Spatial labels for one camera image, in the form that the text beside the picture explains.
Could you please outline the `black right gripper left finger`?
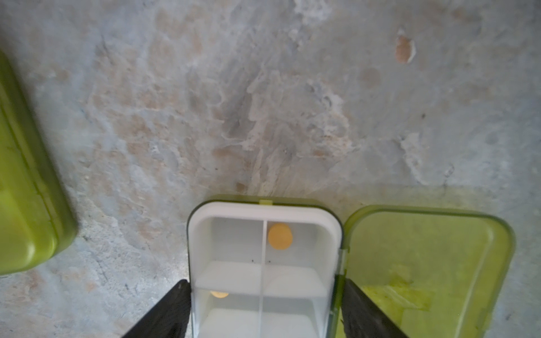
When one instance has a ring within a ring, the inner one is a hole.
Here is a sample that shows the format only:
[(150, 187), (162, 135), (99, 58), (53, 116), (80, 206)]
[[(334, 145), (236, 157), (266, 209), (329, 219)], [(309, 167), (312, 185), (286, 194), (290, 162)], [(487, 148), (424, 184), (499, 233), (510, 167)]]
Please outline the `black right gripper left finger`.
[(192, 310), (192, 289), (180, 280), (123, 338), (184, 338)]

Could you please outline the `green pillbox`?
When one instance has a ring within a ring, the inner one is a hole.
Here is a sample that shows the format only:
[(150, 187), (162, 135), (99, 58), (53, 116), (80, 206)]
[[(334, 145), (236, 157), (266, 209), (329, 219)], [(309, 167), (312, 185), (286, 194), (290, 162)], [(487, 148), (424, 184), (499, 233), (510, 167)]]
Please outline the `green pillbox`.
[(408, 337), (482, 337), (514, 253), (503, 219), (216, 195), (187, 221), (194, 337), (346, 337), (345, 279)]
[(1, 274), (29, 270), (68, 248), (76, 217), (25, 94), (1, 55)]

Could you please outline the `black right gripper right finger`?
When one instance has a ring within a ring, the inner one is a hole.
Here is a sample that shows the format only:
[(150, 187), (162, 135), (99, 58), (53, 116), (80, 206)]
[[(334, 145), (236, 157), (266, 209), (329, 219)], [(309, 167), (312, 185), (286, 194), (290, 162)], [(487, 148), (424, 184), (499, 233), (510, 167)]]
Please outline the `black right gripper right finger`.
[(341, 310), (347, 338), (408, 338), (349, 278), (345, 279)]

